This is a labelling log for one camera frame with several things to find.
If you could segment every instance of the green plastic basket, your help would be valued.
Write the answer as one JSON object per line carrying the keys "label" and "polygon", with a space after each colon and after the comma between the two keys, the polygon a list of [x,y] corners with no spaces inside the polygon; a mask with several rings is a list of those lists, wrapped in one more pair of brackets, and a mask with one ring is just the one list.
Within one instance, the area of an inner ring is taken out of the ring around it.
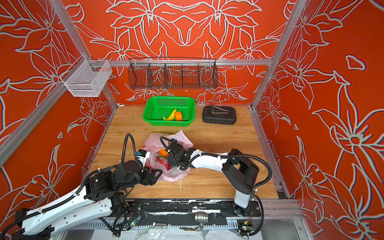
{"label": "green plastic basket", "polygon": [[[173,110],[177,109],[183,115],[183,121],[164,121]],[[162,97],[156,96],[148,99],[143,119],[154,126],[186,127],[195,118],[195,100],[189,97]]]}

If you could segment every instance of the yellow banana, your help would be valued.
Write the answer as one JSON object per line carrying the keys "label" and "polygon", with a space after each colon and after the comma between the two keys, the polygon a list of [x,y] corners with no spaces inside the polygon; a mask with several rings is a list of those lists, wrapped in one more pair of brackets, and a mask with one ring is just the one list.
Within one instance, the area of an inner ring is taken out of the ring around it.
{"label": "yellow banana", "polygon": [[177,112],[177,109],[173,110],[173,112],[170,114],[168,118],[163,117],[164,121],[172,121],[175,118],[175,113]]}

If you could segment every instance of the wood grain surface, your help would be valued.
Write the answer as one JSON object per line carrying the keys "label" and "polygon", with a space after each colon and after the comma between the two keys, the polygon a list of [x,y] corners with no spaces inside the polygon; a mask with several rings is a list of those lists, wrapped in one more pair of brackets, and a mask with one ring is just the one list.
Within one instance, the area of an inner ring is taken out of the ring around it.
{"label": "wood grain surface", "polygon": [[[229,152],[236,148],[245,154],[263,158],[252,120],[246,106],[234,107],[237,122],[234,125],[211,124],[202,120],[202,106],[196,106],[195,119],[188,127],[152,126],[142,118],[144,106],[119,107],[105,135],[90,171],[118,164],[126,133],[135,139],[136,150],[140,149],[151,133],[175,134],[180,129],[194,144],[194,147],[207,152]],[[128,140],[125,161],[133,159],[132,145]],[[266,178],[268,171],[261,163],[256,182]],[[258,188],[260,198],[278,198],[271,181]],[[136,185],[131,198],[234,198],[235,189],[224,174],[210,169],[191,169],[190,173],[178,182],[157,182],[154,186]]]}

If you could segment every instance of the white wire basket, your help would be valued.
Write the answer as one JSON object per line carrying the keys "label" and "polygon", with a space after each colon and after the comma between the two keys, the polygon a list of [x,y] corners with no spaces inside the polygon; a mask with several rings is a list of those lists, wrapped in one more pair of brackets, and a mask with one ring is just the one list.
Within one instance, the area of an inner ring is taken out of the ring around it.
{"label": "white wire basket", "polygon": [[80,61],[73,75],[63,80],[64,85],[74,97],[97,97],[112,74],[108,61],[99,71],[93,71],[88,61]]}

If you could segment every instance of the red wall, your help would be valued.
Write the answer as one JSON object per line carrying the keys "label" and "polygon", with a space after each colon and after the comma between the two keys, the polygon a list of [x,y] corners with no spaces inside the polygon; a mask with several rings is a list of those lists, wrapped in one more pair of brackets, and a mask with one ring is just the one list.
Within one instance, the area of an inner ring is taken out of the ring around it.
{"label": "red wall", "polygon": [[[1,144],[80,54],[44,0],[0,2],[0,45]],[[0,230],[18,209],[44,205],[80,184],[112,112],[103,93],[64,93],[1,167]]]}
{"label": "red wall", "polygon": [[384,5],[310,0],[258,115],[315,239],[383,239]]}
{"label": "red wall", "polygon": [[[63,0],[94,59],[270,58],[294,4],[292,0],[110,2]],[[126,105],[145,104],[157,95],[190,96],[200,104],[249,104],[266,66],[218,70],[216,90],[133,90],[124,67],[114,68],[115,78],[108,86],[116,101]]]}

